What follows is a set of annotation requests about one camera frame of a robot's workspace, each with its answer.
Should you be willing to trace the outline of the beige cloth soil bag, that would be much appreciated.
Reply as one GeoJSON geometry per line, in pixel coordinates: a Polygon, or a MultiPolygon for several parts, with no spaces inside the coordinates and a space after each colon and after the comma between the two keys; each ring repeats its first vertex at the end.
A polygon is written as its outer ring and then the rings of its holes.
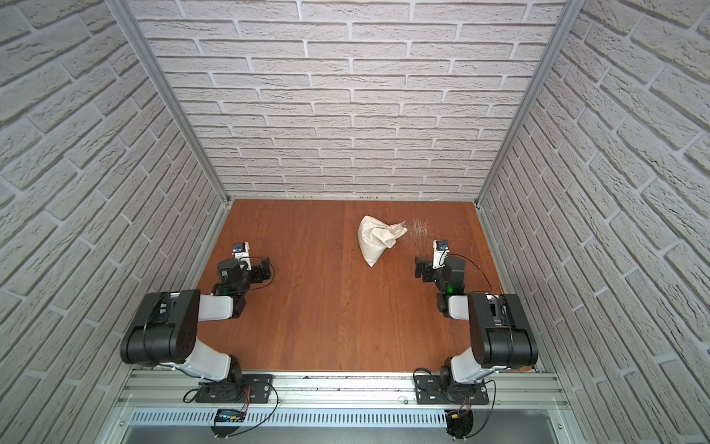
{"type": "Polygon", "coordinates": [[[405,221],[388,225],[372,216],[365,216],[358,228],[358,242],[366,264],[373,268],[387,249],[391,249],[408,232],[405,221]]]}

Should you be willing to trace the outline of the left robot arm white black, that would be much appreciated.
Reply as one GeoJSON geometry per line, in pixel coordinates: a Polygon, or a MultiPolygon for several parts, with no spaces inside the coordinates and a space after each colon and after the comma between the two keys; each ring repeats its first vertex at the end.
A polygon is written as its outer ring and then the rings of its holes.
{"type": "Polygon", "coordinates": [[[250,261],[249,255],[221,261],[218,283],[211,294],[196,289],[144,296],[120,343],[121,360],[177,370],[206,384],[240,386],[238,359],[199,340],[198,327],[202,322],[239,318],[251,286],[257,284],[263,289],[264,282],[272,279],[274,268],[268,258],[257,266],[250,261]]]}

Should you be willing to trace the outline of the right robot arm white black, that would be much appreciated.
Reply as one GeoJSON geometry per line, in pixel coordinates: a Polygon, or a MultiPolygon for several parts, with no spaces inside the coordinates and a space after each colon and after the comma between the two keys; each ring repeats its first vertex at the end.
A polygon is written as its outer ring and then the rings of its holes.
{"type": "Polygon", "coordinates": [[[442,390],[477,385],[497,371],[535,366],[539,357],[521,298],[464,292],[465,264],[460,257],[415,259],[415,277],[436,285],[439,312],[469,325],[469,348],[447,359],[440,369],[442,390]]]}

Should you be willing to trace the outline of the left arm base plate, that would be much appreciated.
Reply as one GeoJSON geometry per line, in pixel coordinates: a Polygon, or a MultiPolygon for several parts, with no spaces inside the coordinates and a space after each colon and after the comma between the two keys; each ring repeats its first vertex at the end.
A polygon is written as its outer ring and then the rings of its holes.
{"type": "Polygon", "coordinates": [[[271,374],[247,374],[240,381],[225,379],[220,382],[201,383],[192,401],[196,403],[242,403],[247,401],[266,404],[272,393],[271,374]]]}

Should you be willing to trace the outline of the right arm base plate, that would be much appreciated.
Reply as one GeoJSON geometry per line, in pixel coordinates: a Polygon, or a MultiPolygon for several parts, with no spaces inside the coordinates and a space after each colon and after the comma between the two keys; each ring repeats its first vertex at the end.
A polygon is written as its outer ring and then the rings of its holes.
{"type": "Polygon", "coordinates": [[[414,391],[418,404],[425,405],[452,405],[464,407],[483,406],[490,403],[488,391],[483,383],[459,384],[449,382],[445,384],[438,374],[414,374],[414,391]]]}

